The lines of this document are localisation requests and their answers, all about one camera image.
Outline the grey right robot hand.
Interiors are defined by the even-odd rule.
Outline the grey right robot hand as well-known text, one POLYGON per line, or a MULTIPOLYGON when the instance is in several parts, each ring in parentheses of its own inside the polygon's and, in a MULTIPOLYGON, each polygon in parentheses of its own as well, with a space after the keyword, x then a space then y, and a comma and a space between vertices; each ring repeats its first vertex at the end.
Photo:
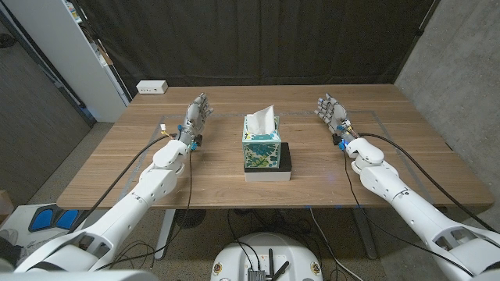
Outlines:
POLYGON ((355 139, 350 131, 351 122, 345 107, 337 99, 326 93, 326 97, 319 98, 317 104, 315 114, 327 125, 333 135, 339 136, 346 142, 355 139))

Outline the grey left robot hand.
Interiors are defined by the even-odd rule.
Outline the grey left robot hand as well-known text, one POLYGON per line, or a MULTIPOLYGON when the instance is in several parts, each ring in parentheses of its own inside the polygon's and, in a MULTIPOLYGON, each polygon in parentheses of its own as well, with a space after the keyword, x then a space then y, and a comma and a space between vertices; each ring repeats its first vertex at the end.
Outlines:
POLYGON ((205 93, 201 93, 188 107, 184 122, 181 124, 179 141, 186 145, 191 144, 194 139, 201 135, 207 118, 213 113, 209 99, 205 93))

